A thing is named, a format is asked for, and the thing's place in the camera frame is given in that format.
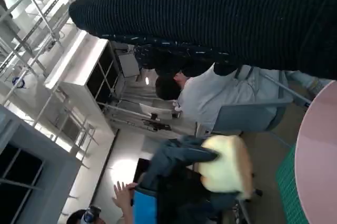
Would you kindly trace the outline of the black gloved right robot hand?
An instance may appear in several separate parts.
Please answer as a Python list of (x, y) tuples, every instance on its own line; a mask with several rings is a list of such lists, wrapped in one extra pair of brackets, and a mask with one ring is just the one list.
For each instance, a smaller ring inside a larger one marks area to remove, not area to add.
[(249, 65), (336, 79), (336, 0), (75, 0), (68, 13), (158, 75)]

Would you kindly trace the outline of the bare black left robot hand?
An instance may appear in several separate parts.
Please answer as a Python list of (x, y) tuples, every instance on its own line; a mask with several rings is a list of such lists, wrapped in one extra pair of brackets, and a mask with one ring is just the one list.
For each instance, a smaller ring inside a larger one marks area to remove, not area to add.
[(201, 175), (188, 168), (219, 157), (202, 147), (205, 141), (185, 135), (159, 146), (135, 188), (134, 223), (206, 223), (235, 204), (238, 191), (211, 192), (202, 185)]

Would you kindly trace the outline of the person's hand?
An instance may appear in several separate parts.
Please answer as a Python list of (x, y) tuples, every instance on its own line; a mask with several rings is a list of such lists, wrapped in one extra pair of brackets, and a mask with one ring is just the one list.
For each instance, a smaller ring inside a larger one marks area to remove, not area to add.
[(114, 185), (115, 197), (113, 202), (115, 205), (122, 210), (127, 210), (131, 207), (131, 200), (133, 199), (133, 191), (136, 188), (138, 183), (132, 182), (125, 184), (124, 182), (117, 182)]

